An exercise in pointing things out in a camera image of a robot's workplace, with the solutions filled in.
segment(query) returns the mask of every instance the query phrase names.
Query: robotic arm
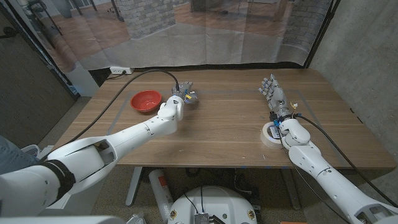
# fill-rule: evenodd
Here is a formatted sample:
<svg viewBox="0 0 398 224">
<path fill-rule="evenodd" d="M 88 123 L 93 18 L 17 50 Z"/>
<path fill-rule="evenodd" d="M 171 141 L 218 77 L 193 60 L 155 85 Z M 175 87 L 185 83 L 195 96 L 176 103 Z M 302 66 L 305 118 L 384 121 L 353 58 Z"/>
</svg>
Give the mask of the robotic arm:
<svg viewBox="0 0 398 224">
<path fill-rule="evenodd" d="M 282 144 L 289 150 L 290 160 L 310 174 L 343 211 L 352 224 L 398 223 L 398 208 L 365 195 L 346 177 L 334 169 L 310 140 L 310 133 L 292 117 L 284 92 L 277 80 L 264 79 L 259 91 L 267 98 L 270 119 L 279 126 Z"/>
<path fill-rule="evenodd" d="M 192 85 L 173 88 L 173 96 L 147 121 L 109 136 L 73 141 L 51 152 L 43 164 L 0 175 L 0 217 L 36 216 L 67 192 L 81 192 L 106 177 L 135 148 L 174 133 L 183 118 L 184 101 L 196 99 Z"/>
</svg>

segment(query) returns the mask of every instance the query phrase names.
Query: wire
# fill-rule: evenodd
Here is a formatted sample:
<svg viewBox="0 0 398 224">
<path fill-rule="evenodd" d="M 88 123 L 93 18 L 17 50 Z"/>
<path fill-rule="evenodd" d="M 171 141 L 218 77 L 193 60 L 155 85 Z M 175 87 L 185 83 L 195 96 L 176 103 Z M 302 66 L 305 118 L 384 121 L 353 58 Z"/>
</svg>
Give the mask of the wire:
<svg viewBox="0 0 398 224">
<path fill-rule="evenodd" d="M 112 79 L 119 78 L 120 76 L 123 76 L 124 74 L 126 74 L 126 71 L 125 71 L 125 70 L 123 70 L 122 74 L 117 75 L 117 76 L 115 76 L 115 77 L 107 78 L 107 80 L 112 80 Z"/>
<path fill-rule="evenodd" d="M 147 71 L 141 72 L 140 74 L 136 75 L 135 77 L 132 77 L 126 84 L 124 84 L 124 86 L 118 91 L 118 93 L 113 97 L 113 99 L 108 103 L 108 105 L 106 105 L 106 107 L 104 108 L 104 110 L 94 119 L 93 122 L 91 122 L 84 130 L 82 130 L 79 134 L 77 134 L 74 138 L 72 138 L 70 141 L 68 141 L 67 143 L 63 144 L 62 146 L 64 146 L 64 145 L 66 145 L 66 144 L 69 144 L 69 143 L 75 141 L 75 140 L 78 139 L 82 134 L 84 134 L 87 130 L 89 130 L 89 129 L 92 127 L 92 125 L 94 125 L 94 124 L 97 122 L 97 120 L 99 120 L 100 117 L 102 117 L 102 115 L 104 115 L 105 111 L 112 105 L 112 103 L 116 100 L 116 98 L 120 95 L 120 93 L 122 93 L 122 91 L 123 91 L 132 81 L 134 81 L 136 78 L 140 77 L 141 75 L 147 74 L 147 73 L 149 73 L 149 72 L 163 72 L 163 73 L 166 73 L 166 74 L 170 75 L 170 76 L 174 79 L 174 81 L 175 81 L 175 89 L 176 89 L 177 91 L 180 91 L 180 87 L 179 87 L 177 78 L 176 78 L 173 74 L 171 74 L 170 72 L 166 72 L 166 71 L 163 71 L 163 70 L 161 70 L 161 69 L 152 69 L 152 70 L 147 70 Z M 50 153 L 48 153 L 48 154 L 45 155 L 43 158 L 41 158 L 41 159 L 38 161 L 38 164 L 44 162 L 44 161 L 47 159 L 47 156 L 48 156 L 49 154 L 50 154 Z"/>
<path fill-rule="evenodd" d="M 282 133 L 280 132 L 279 127 L 277 127 L 278 132 L 279 132 L 279 136 L 280 136 L 280 143 L 282 144 L 282 147 L 284 149 L 284 152 L 287 156 L 287 158 L 289 158 L 289 161 L 292 163 L 294 169 L 298 172 L 298 174 L 301 176 L 301 178 L 304 180 L 304 182 L 308 185 L 308 187 L 312 190 L 312 192 L 328 207 L 330 208 L 330 210 L 332 210 L 336 215 L 338 215 L 342 220 L 344 220 L 346 223 L 349 223 L 349 221 L 347 221 L 345 218 L 343 218 L 336 210 L 334 210 L 329 204 L 327 204 L 322 198 L 321 196 L 319 196 L 316 191 L 311 187 L 311 185 L 305 180 L 305 178 L 303 177 L 303 175 L 300 173 L 300 171 L 297 169 L 296 165 L 292 162 L 292 160 L 290 159 L 289 155 L 287 154 L 286 148 L 283 145 L 282 142 Z"/>
<path fill-rule="evenodd" d="M 239 189 L 239 188 L 236 186 L 236 169 L 235 169 L 235 176 L 234 176 L 234 186 L 235 186 L 235 189 L 238 190 L 238 191 L 240 191 L 240 192 L 252 194 L 252 192 L 251 192 L 250 190 L 241 190 L 241 189 Z"/>
<path fill-rule="evenodd" d="M 205 209 L 203 208 L 203 194 L 202 194 L 202 186 L 200 186 L 200 198 L 201 198 L 201 212 L 204 214 Z"/>
<path fill-rule="evenodd" d="M 185 197 L 188 199 L 189 202 L 191 202 L 191 204 L 195 207 L 195 210 L 197 211 L 197 214 L 199 214 L 197 207 L 193 204 L 193 202 L 191 200 L 189 200 L 189 198 L 187 197 L 187 195 L 184 193 Z"/>
<path fill-rule="evenodd" d="M 398 207 L 398 205 L 392 201 L 387 195 L 385 195 L 381 190 L 379 190 L 367 177 L 365 177 L 359 170 L 358 168 L 350 161 L 350 159 L 341 151 L 341 149 L 336 145 L 336 143 L 329 137 L 329 135 L 317 124 L 314 122 L 310 121 L 308 118 L 305 118 L 301 115 L 295 115 L 295 117 L 302 118 L 306 121 L 308 121 L 310 124 L 314 125 L 319 131 L 321 131 L 326 138 L 331 142 L 331 144 L 337 149 L 337 151 L 344 157 L 344 159 L 350 164 L 350 166 L 377 192 L 379 195 L 381 195 L 384 199 L 386 199 L 392 206 Z"/>
</svg>

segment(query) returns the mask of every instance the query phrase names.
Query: white container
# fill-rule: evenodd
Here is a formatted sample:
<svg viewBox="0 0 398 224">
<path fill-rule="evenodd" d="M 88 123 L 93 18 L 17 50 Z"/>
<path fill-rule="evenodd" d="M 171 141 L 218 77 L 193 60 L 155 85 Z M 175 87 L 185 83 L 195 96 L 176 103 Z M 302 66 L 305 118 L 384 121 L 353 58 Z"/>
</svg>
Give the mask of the white container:
<svg viewBox="0 0 398 224">
<path fill-rule="evenodd" d="M 173 198 L 167 185 L 166 177 L 161 169 L 153 170 L 149 174 L 150 184 L 154 191 L 159 212 L 162 215 L 163 223 L 167 223 L 170 209 L 173 205 Z"/>
</svg>

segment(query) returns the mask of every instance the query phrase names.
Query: jeans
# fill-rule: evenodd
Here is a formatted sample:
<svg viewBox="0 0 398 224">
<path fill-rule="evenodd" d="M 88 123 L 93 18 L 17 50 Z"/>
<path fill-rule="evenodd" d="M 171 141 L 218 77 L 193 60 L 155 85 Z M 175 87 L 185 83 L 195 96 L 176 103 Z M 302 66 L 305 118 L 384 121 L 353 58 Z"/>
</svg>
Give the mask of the jeans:
<svg viewBox="0 0 398 224">
<path fill-rule="evenodd" d="M 22 152 L 15 144 L 0 136 L 0 175 L 37 164 L 38 158 Z"/>
</svg>

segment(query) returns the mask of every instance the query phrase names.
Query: electrical outlet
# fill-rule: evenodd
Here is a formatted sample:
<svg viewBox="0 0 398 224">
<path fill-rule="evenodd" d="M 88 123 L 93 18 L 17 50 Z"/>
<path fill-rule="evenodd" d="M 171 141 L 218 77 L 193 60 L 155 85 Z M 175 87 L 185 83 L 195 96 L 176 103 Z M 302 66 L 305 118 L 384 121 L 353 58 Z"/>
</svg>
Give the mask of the electrical outlet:
<svg viewBox="0 0 398 224">
<path fill-rule="evenodd" d="M 126 71 L 126 74 L 130 75 L 132 74 L 132 71 L 134 71 L 134 69 L 131 68 L 123 68 L 123 67 L 117 67 L 117 66 L 112 66 L 110 67 L 111 72 L 113 75 L 120 75 L 122 74 L 123 71 Z"/>
</svg>

